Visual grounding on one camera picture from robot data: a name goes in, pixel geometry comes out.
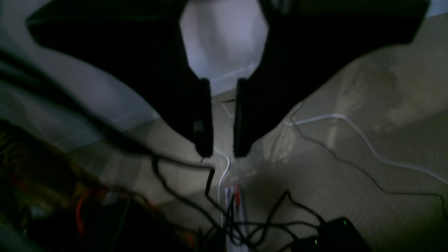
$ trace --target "white cable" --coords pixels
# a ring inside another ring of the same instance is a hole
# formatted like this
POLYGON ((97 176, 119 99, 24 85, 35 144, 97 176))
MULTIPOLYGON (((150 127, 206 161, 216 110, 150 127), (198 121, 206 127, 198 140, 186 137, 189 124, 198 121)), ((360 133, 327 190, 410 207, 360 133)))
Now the white cable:
POLYGON ((219 104, 220 104, 220 106, 225 110, 225 112, 226 112, 226 114, 227 114, 227 116, 228 116, 229 118, 234 118, 234 117, 235 117, 235 115, 231 115, 231 114, 230 114, 229 110, 227 109, 226 106, 224 106, 224 104, 222 104, 222 103, 219 103, 219 104))
POLYGON ((363 134, 363 132, 359 129, 358 126, 356 126, 350 119, 348 119, 346 116, 340 115, 340 114, 328 114, 328 115, 322 115, 322 116, 318 116, 318 117, 314 117, 314 118, 309 118, 306 120, 299 120, 299 121, 295 121, 295 122, 286 122, 283 121, 283 123, 286 126, 297 126, 297 125, 303 125, 303 124, 307 124, 307 123, 312 123, 312 122, 317 122, 317 121, 321 121, 321 120, 325 120, 325 119, 331 119, 331 118, 336 118, 336 119, 341 119, 344 122, 346 122, 358 135, 361 136, 362 140, 364 140, 364 142, 366 143, 366 145, 369 147, 370 151, 372 152, 372 154, 376 157, 376 159, 378 159, 380 162, 387 164, 387 165, 392 165, 392 166, 397 166, 397 167, 401 167, 401 168, 405 168, 405 169, 411 169, 411 170, 415 170, 421 173, 425 173, 437 180, 439 180, 440 182, 442 182, 445 185, 448 185, 448 180, 443 178, 442 176, 432 172, 431 170, 429 170, 428 168, 425 167, 420 167, 420 166, 416 166, 416 165, 412 165, 412 164, 407 164, 404 162, 399 162, 399 161, 394 161, 394 160, 390 160, 387 158, 384 158, 382 156, 380 156, 377 151, 375 150, 375 148, 373 147, 373 145, 370 143, 369 139, 367 139, 367 137, 363 134))
MULTIPOLYGON (((218 182, 218 204, 221 206, 221 183, 227 174, 228 168, 230 167, 230 158, 222 151, 220 151, 216 146, 213 146, 213 149, 220 154, 221 156, 225 157, 227 160, 227 167, 224 170, 223 175, 220 178, 220 181, 218 182)), ((221 214, 221 225, 224 225, 224 214, 221 214)))

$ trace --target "red wire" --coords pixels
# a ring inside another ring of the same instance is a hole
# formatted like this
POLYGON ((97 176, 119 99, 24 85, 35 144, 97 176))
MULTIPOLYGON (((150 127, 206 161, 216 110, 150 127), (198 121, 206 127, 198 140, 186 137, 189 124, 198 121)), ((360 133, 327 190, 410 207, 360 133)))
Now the red wire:
POLYGON ((90 191, 85 192, 78 200, 78 203, 76 205, 76 226, 78 227, 78 233, 80 236, 85 235, 84 230, 84 221, 81 218, 81 207, 82 203, 86 201, 86 199, 89 197, 90 191))

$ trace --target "white power strip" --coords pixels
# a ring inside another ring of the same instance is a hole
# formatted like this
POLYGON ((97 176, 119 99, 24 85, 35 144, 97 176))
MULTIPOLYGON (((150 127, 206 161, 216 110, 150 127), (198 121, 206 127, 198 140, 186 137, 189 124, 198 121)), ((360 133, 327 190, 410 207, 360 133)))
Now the white power strip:
MULTIPOLYGON (((233 221, 234 222, 247 222, 246 209, 243 204, 240 186, 234 185, 232 187, 225 188, 224 192, 225 192, 224 200, 225 200, 226 210, 229 207, 233 207, 233 221), (233 195, 235 195, 233 206, 229 206, 233 195)), ((247 226, 241 226, 241 227, 240 227, 241 232, 246 237, 247 234, 249 233, 247 226)), ((235 236, 239 236, 235 230, 233 231, 233 233, 235 234, 235 236)), ((243 244, 241 246, 234 245, 230 241, 229 235, 227 235, 226 244, 227 244, 227 252, 249 252, 250 251, 250 249, 247 247, 246 244, 243 244)))

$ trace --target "floor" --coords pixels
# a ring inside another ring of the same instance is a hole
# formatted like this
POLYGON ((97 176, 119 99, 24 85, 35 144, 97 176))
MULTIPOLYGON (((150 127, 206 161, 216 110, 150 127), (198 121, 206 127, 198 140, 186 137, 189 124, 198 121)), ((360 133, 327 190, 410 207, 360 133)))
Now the floor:
MULTIPOLYGON (((384 48, 342 69, 311 95, 295 115, 306 119, 327 113, 349 117, 366 134, 378 153, 388 159, 425 166, 448 178, 448 15, 427 19, 408 46, 384 48)), ((232 112, 233 103, 225 103, 232 112)), ((323 147, 303 139, 294 127, 279 124, 257 141, 250 154, 232 156, 233 119, 219 104, 213 105, 215 145, 231 158, 224 185, 241 184, 251 221, 263 221, 276 199, 289 189, 293 198, 320 213, 326 220, 348 217, 373 251, 446 251, 448 220, 441 201, 431 196, 397 196, 383 193, 353 166, 338 162, 323 147)), ((415 171, 384 165, 342 121, 326 120, 299 127, 368 172, 387 191, 439 193, 448 199, 448 186, 415 171)), ((155 120, 128 132, 152 148, 199 162, 194 145, 155 120)), ((149 158, 130 156, 97 142, 69 155, 106 183, 140 191, 158 204, 168 218, 191 228, 209 224, 194 210, 163 191, 151 172, 149 158)), ((226 160, 214 155, 204 162, 216 167, 212 196, 226 160)), ((207 174, 169 164, 160 166, 168 183, 182 195, 218 213, 204 200, 207 174)), ((274 221, 313 217, 284 203, 274 221)), ((292 230, 299 237, 315 234, 302 226, 292 230)), ((272 230, 261 251, 275 251, 289 242, 272 230)))

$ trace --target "white wall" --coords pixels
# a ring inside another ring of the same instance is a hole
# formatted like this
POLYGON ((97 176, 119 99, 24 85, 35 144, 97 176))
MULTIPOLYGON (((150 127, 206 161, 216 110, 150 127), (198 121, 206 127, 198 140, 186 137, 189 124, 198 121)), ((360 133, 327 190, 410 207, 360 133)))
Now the white wall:
POLYGON ((443 13, 448 13, 448 0, 431 0, 426 16, 432 17, 443 13))

